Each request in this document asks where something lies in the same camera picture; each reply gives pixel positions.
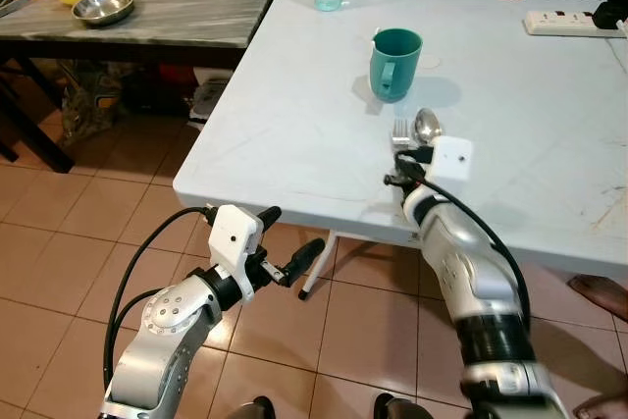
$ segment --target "mug handle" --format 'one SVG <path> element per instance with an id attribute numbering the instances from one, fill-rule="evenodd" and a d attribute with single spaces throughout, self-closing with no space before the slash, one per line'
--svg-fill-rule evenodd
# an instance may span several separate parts
<path id="1" fill-rule="evenodd" d="M 394 63 L 387 62 L 384 64 L 382 70 L 382 77 L 380 80 L 380 92 L 388 94 L 391 91 L 391 85 L 393 85 Z"/>

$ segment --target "white power strip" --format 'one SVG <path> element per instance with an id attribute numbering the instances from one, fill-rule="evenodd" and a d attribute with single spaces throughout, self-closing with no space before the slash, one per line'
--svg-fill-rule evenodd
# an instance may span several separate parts
<path id="1" fill-rule="evenodd" d="M 524 25 L 529 34 L 623 38 L 621 29 L 602 29 L 590 12 L 528 12 Z"/>

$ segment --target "tiled floor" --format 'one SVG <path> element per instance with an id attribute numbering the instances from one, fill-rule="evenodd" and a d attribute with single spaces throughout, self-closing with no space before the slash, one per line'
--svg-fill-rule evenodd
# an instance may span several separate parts
<path id="1" fill-rule="evenodd" d="M 58 133 L 58 122 L 45 123 Z M 146 119 L 75 146 L 68 175 L 22 146 L 17 165 L 0 161 L 1 418 L 96 416 L 113 293 L 136 247 L 180 208 L 172 178 L 193 138 L 181 121 Z M 208 266 L 208 234 L 195 216 L 173 225 L 140 259 L 126 298 Z M 276 225 L 264 245 L 284 264 L 324 235 Z M 419 254 L 343 239 L 333 262 L 306 302 L 300 285 L 267 287 L 226 313 L 194 359 L 179 418 L 224 418 L 265 394 L 280 419 L 364 419 L 382 390 L 438 419 L 464 416 L 457 338 Z M 570 291 L 566 274 L 524 270 L 534 345 L 567 407 L 626 391 L 626 325 Z M 138 315 L 126 320 L 118 352 Z"/>

